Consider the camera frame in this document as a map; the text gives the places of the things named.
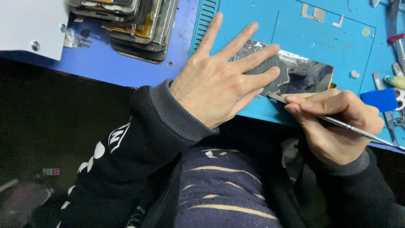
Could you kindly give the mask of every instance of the white print on sleeve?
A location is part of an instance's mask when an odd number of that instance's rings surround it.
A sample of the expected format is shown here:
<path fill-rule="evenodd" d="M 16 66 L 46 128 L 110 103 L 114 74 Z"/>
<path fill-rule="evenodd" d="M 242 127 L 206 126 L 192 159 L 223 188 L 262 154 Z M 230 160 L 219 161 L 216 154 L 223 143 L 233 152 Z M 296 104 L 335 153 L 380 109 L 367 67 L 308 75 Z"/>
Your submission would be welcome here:
<path fill-rule="evenodd" d="M 124 138 L 125 133 L 127 132 L 128 128 L 131 126 L 131 122 L 125 124 L 124 126 L 115 129 L 113 132 L 110 133 L 110 136 L 108 137 L 108 147 L 110 149 L 110 153 L 113 153 L 118 147 L 119 144 L 122 141 L 122 138 Z"/>

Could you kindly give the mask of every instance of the blue plastic pry tool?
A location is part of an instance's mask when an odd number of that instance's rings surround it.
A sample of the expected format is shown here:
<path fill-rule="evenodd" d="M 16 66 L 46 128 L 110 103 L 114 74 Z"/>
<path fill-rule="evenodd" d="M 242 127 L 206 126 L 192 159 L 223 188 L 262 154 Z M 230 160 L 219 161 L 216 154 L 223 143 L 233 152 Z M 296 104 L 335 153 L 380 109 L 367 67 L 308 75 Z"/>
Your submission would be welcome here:
<path fill-rule="evenodd" d="M 360 94 L 361 100 L 378 108 L 380 112 L 393 111 L 398 107 L 394 88 L 384 90 L 373 90 Z"/>

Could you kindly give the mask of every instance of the blue workbench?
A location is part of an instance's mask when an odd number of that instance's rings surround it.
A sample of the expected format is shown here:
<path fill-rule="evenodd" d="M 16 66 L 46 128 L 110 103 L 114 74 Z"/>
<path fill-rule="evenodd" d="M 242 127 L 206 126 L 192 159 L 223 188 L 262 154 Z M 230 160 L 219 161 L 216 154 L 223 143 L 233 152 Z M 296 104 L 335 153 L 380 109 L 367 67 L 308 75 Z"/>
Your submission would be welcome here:
<path fill-rule="evenodd" d="M 374 71 L 378 71 L 381 76 L 392 75 L 391 64 L 395 62 L 395 57 L 392 48 L 386 43 L 387 0 L 383 0 L 375 9 L 367 1 L 350 1 L 353 12 L 348 11 L 345 0 L 305 0 L 310 5 L 309 15 L 312 15 L 314 6 L 327 11 L 324 23 L 301 17 L 302 2 L 296 0 L 201 1 L 179 1 L 168 55 L 160 65 L 117 54 L 111 49 L 109 36 L 100 28 L 100 23 L 91 19 L 71 24 L 78 33 L 90 29 L 88 39 L 93 41 L 91 47 L 64 48 L 60 61 L 27 52 L 0 52 L 0 57 L 122 86 L 154 86 L 166 78 L 175 78 L 182 70 L 190 55 L 190 46 L 195 42 L 193 31 L 196 17 L 200 17 L 198 8 L 203 3 L 214 2 L 217 3 L 215 11 L 219 8 L 224 14 L 224 22 L 212 53 L 226 45 L 249 22 L 257 21 L 259 30 L 254 40 L 279 43 L 286 51 L 334 66 L 336 74 L 333 82 L 338 89 L 360 94 L 374 89 L 371 77 Z M 341 14 L 345 15 L 342 28 L 333 27 L 332 22 L 338 23 Z M 405 33 L 402 14 L 398 22 L 398 32 Z M 368 37 L 361 35 L 365 27 L 370 29 L 374 37 L 371 34 Z M 351 70 L 359 72 L 361 77 L 351 78 Z M 240 114 L 277 123 L 286 124 L 289 121 L 279 114 L 275 102 L 263 97 L 254 99 Z M 397 127 L 396 135 L 400 144 L 405 146 L 404 130 Z M 391 141 L 385 128 L 379 137 Z"/>

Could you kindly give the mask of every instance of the black sweatshirt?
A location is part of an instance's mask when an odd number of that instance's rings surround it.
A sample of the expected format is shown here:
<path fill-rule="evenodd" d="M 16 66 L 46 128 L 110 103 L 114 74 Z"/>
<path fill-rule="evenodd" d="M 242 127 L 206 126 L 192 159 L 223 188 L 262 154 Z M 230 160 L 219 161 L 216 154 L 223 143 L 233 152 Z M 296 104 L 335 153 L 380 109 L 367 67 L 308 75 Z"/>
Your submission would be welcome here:
<path fill-rule="evenodd" d="M 168 90 L 170 83 L 166 80 L 134 92 L 129 123 L 107 134 L 96 145 L 94 156 L 80 166 L 77 183 L 69 189 L 69 200 L 62 206 L 60 222 L 50 227 L 173 226 L 180 152 L 216 130 L 206 127 L 173 98 Z M 317 163 L 309 152 L 304 154 L 336 227 L 405 227 L 403 207 L 395 203 L 368 154 L 337 169 Z M 353 168 L 360 163 L 366 165 Z M 290 196 L 290 189 L 282 184 L 289 182 L 288 177 L 274 176 L 269 177 L 276 179 L 269 181 L 273 183 L 269 192 L 275 192 L 275 197 Z M 282 197 L 274 200 L 283 227 L 310 227 L 290 198 L 289 202 Z"/>

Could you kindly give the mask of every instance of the metal bracket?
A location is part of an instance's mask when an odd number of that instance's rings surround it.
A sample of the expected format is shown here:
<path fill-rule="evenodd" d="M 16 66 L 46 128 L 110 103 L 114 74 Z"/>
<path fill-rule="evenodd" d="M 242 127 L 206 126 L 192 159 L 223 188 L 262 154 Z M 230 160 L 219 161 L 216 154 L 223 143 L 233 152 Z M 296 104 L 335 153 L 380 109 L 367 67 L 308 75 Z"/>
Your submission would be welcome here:
<path fill-rule="evenodd" d="M 339 24 L 333 22 L 332 25 L 335 26 L 335 27 L 338 27 L 338 28 L 342 27 L 342 23 L 343 23 L 343 18 L 344 18 L 344 17 L 345 17 L 345 16 L 342 14 L 342 16 L 340 16 Z"/>
<path fill-rule="evenodd" d="M 321 22 L 321 23 L 323 23 L 325 21 L 325 14 L 326 14 L 325 10 L 315 7 L 313 9 L 313 16 L 307 15 L 307 11 L 308 11 L 308 4 L 304 3 L 303 9 L 301 11 L 302 17 L 306 17 L 306 18 L 309 18 L 309 19 L 312 19 L 314 21 Z"/>

